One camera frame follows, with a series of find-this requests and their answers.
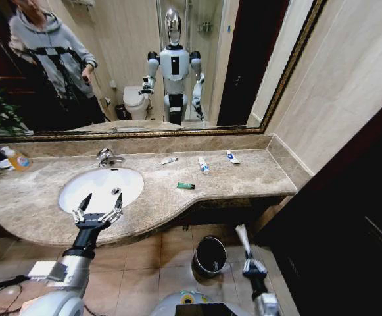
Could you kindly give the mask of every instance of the toothpaste tube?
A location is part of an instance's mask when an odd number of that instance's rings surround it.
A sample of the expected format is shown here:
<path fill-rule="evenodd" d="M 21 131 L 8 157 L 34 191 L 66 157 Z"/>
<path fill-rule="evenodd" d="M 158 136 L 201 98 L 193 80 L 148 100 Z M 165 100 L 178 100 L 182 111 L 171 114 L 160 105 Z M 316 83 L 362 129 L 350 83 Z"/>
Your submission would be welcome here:
<path fill-rule="evenodd" d="M 203 172 L 203 174 L 210 173 L 210 169 L 208 168 L 204 158 L 198 157 L 198 161 L 199 161 L 199 166 L 201 167 L 201 171 Z"/>
<path fill-rule="evenodd" d="M 238 165 L 240 162 L 239 160 L 237 160 L 235 158 L 235 156 L 233 156 L 233 154 L 231 153 L 230 150 L 227 150 L 227 158 L 232 162 L 232 163 L 235 163 L 236 165 Z"/>
<path fill-rule="evenodd" d="M 177 157 L 169 157 L 162 160 L 161 164 L 165 165 L 166 163 L 172 163 L 173 161 L 177 161 Z"/>

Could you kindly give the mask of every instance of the black trash can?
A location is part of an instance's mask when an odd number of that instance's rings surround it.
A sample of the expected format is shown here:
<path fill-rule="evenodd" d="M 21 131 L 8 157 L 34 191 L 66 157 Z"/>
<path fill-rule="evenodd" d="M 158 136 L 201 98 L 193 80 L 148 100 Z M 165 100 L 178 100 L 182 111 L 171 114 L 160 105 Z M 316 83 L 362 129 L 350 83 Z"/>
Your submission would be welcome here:
<path fill-rule="evenodd" d="M 216 237 L 206 236 L 199 242 L 192 264 L 199 275 L 213 278 L 224 268 L 226 258 L 226 249 L 222 242 Z"/>
<path fill-rule="evenodd" d="M 131 120 L 132 116 L 131 113 L 129 113 L 124 104 L 118 104 L 117 106 L 114 107 L 114 110 L 116 112 L 116 116 L 120 120 Z"/>

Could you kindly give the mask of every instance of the silver robot head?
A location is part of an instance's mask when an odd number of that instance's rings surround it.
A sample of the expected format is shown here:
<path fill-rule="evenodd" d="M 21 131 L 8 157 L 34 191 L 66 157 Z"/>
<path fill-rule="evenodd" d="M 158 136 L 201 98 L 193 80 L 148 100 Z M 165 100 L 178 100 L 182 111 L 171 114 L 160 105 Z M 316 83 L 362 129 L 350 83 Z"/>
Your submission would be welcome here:
<path fill-rule="evenodd" d="M 166 17 L 164 18 L 164 23 L 166 26 L 166 33 L 169 37 L 170 45 L 179 45 L 180 30 L 182 28 L 179 12 L 172 8 L 168 9 L 166 12 Z"/>

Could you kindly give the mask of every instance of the mirror frame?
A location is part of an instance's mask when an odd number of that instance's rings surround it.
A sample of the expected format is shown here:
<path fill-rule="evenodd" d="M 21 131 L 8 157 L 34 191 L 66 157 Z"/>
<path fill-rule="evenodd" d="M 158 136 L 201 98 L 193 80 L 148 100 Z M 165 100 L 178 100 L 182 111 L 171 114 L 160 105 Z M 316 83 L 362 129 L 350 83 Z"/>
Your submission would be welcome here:
<path fill-rule="evenodd" d="M 310 34 L 315 28 L 319 16 L 327 0 L 314 0 L 302 29 L 298 35 L 293 50 L 287 60 L 287 64 L 281 74 L 277 87 L 270 100 L 270 103 L 263 116 L 259 128 L 243 128 L 242 126 L 218 126 L 215 128 L 197 129 L 178 129 L 178 130 L 153 130 L 143 132 L 122 132 L 122 133 L 93 133 L 93 132 L 37 132 L 34 135 L 0 135 L 0 142 L 46 142 L 46 141 L 72 141 L 72 140 L 107 140 L 120 138 L 148 138 L 148 137 L 172 137 L 172 136 L 218 136 L 218 135 L 246 135 L 265 133 L 272 115 L 277 109 L 278 103 L 289 83 L 291 75 L 295 70 L 297 63 L 302 55 Z"/>

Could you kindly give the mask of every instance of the dark wooden door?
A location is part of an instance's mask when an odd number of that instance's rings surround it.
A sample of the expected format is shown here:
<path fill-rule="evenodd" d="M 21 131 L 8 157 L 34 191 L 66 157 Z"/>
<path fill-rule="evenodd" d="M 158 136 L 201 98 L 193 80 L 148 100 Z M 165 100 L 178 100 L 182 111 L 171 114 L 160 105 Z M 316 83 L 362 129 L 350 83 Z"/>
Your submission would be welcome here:
<path fill-rule="evenodd" d="M 382 315 L 382 109 L 256 241 L 301 315 Z"/>
<path fill-rule="evenodd" d="M 217 125 L 245 125 L 289 0 L 241 0 Z"/>

